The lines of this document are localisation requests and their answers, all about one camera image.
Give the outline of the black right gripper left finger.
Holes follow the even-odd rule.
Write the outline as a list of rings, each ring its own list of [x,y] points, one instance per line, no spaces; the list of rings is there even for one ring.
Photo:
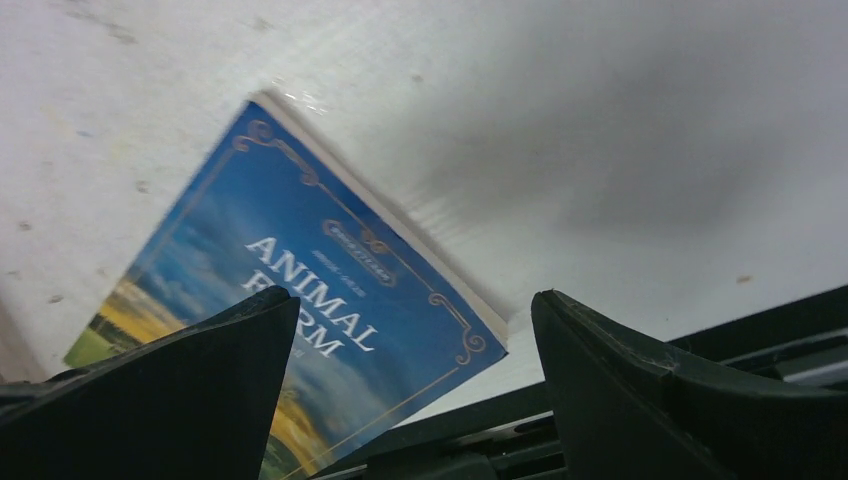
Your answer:
[[[255,479],[300,301],[269,287],[151,343],[1,388],[5,479]]]

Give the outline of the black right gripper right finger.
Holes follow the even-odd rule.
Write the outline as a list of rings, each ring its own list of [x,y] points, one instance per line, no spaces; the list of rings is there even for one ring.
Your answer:
[[[843,479],[845,393],[724,366],[556,290],[531,304],[569,479]]]

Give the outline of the animal farm book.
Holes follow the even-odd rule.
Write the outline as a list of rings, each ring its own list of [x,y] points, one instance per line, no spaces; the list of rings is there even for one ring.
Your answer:
[[[278,96],[248,101],[64,361],[270,286],[300,301],[264,479],[305,479],[505,357],[505,321]]]

